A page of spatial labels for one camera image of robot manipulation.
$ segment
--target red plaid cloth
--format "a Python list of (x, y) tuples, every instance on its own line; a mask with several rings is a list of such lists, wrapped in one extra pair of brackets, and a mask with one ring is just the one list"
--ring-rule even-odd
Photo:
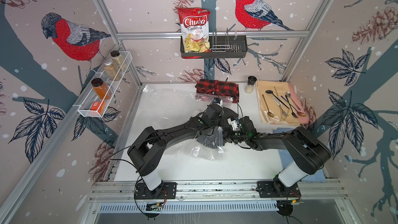
[(236, 83), (233, 82), (224, 83), (216, 80), (201, 79), (198, 81), (195, 87), (197, 93), (206, 93), (211, 95), (220, 94), (220, 96), (231, 96), (234, 99), (232, 103), (239, 102), (239, 86)]

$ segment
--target black metal basket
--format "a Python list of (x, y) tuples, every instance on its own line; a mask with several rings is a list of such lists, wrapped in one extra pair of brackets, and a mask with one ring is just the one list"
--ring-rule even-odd
[(183, 59), (213, 59), (213, 58), (244, 58), (248, 51), (246, 36), (217, 35), (210, 36), (211, 52), (184, 52), (184, 44), (181, 38), (181, 57)]

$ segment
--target vent grille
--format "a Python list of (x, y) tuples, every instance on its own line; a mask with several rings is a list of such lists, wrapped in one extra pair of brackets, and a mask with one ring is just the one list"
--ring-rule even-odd
[[(146, 202), (137, 203), (141, 210)], [(167, 202), (161, 212), (164, 214), (199, 213), (199, 212), (256, 212), (278, 211), (276, 201), (209, 201), (209, 202)], [(99, 213), (139, 213), (134, 202), (102, 203)]]

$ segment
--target bullfinch illustration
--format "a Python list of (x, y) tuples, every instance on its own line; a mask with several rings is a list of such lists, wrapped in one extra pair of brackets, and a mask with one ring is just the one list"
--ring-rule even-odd
[(49, 37), (62, 49), (67, 56), (77, 61), (89, 61), (91, 69), (91, 59), (100, 53), (102, 41), (110, 37), (102, 31), (93, 30), (84, 24), (74, 24), (63, 19), (56, 13), (48, 13), (41, 21), (41, 28), (44, 36)]
[(236, 0), (235, 15), (237, 20), (245, 26), (244, 30), (248, 28), (261, 30), (265, 26), (279, 26), (292, 30), (283, 25), (271, 10), (271, 6), (263, 0)]

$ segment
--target gold spoon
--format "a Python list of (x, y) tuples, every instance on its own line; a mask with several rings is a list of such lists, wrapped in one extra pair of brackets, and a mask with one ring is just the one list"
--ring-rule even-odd
[(266, 103), (266, 106), (267, 106), (267, 109), (268, 109), (267, 115), (270, 116), (271, 118), (275, 117), (275, 115), (272, 112), (269, 111), (269, 108), (268, 108), (266, 99), (264, 97), (264, 94), (262, 96), (263, 96), (264, 102)]

